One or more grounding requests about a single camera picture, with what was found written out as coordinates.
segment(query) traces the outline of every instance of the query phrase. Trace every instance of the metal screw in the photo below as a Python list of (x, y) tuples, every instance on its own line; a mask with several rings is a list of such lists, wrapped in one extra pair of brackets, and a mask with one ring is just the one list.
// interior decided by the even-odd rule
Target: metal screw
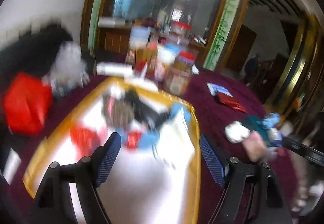
[(51, 167), (51, 168), (55, 168), (55, 167), (57, 167), (58, 165), (59, 165), (58, 162), (52, 162), (52, 163), (50, 164), (50, 167)]
[(229, 159), (233, 164), (237, 164), (239, 162), (239, 159), (235, 156), (232, 156), (230, 159)]
[(85, 156), (82, 158), (82, 162), (84, 162), (84, 163), (88, 163), (90, 160), (91, 160), (90, 156)]
[(269, 169), (271, 167), (268, 162), (263, 162), (262, 165), (263, 165), (263, 167), (265, 167), (267, 169)]

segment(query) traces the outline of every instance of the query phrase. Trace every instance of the plastic container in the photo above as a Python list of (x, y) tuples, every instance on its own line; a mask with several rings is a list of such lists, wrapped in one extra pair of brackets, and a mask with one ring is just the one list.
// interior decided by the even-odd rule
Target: plastic container
[(177, 96), (186, 92), (192, 77), (194, 59), (195, 56), (190, 52), (179, 53), (173, 65), (168, 69), (164, 80), (164, 90)]
[(135, 49), (139, 47), (146, 47), (149, 36), (149, 28), (133, 26), (131, 30), (131, 35), (129, 37), (129, 47)]
[(173, 63), (173, 67), (181, 71), (191, 71), (195, 62), (195, 55), (187, 51), (181, 51)]
[(157, 49), (158, 47), (158, 41), (159, 41), (159, 34), (158, 33), (153, 33), (150, 38), (150, 42), (148, 44), (148, 47), (150, 49)]
[(135, 64), (136, 50), (146, 48), (148, 38), (150, 36), (150, 29), (142, 26), (133, 26), (131, 29), (131, 36), (129, 37), (129, 48), (125, 63)]
[(170, 34), (174, 34), (175, 36), (179, 36), (182, 38), (187, 38), (190, 30), (190, 25), (174, 21), (171, 25)]
[(180, 46), (181, 50), (187, 50), (189, 40), (183, 37), (175, 36), (175, 35), (168, 35), (166, 38), (166, 44), (174, 44)]
[(165, 74), (173, 64), (175, 58), (176, 53), (170, 50), (164, 48), (158, 50), (157, 63), (154, 71), (154, 78), (156, 81), (162, 82), (164, 80)]

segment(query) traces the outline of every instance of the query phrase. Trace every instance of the red lid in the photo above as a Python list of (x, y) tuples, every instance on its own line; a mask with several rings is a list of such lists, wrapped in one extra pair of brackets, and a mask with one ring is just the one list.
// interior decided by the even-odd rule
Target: red lid
[(172, 22), (172, 25), (179, 26), (179, 27), (183, 27), (185, 29), (191, 29), (191, 26), (190, 25), (185, 24), (185, 23), (182, 23), (182, 22), (178, 22), (178, 21), (173, 21)]
[(187, 51), (181, 51), (179, 53), (179, 56), (185, 58), (188, 61), (194, 61), (195, 60), (195, 55), (193, 55), (192, 53), (187, 52)]

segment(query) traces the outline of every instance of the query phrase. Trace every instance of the red bag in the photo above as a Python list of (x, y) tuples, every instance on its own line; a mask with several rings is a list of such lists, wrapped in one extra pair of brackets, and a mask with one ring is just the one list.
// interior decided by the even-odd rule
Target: red bag
[(44, 86), (41, 79), (20, 72), (4, 97), (7, 124), (13, 132), (35, 135), (44, 127), (51, 104), (51, 87)]
[(234, 97), (227, 95), (225, 93), (222, 93), (222, 92), (217, 93), (216, 97), (218, 97), (218, 100), (222, 104), (224, 104), (234, 110), (238, 110), (238, 111), (242, 111), (242, 112), (246, 113), (245, 108)]

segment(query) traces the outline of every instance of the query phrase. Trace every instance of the blue booklet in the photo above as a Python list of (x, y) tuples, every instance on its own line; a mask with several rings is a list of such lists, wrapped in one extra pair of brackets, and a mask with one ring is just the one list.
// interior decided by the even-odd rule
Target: blue booklet
[(217, 85), (217, 84), (213, 84), (208, 82), (207, 83), (208, 89), (211, 93), (211, 95), (215, 96), (218, 92), (222, 92), (224, 94), (227, 94), (229, 96), (233, 96), (230, 94), (230, 92), (228, 91), (228, 89), (224, 88), (223, 86)]

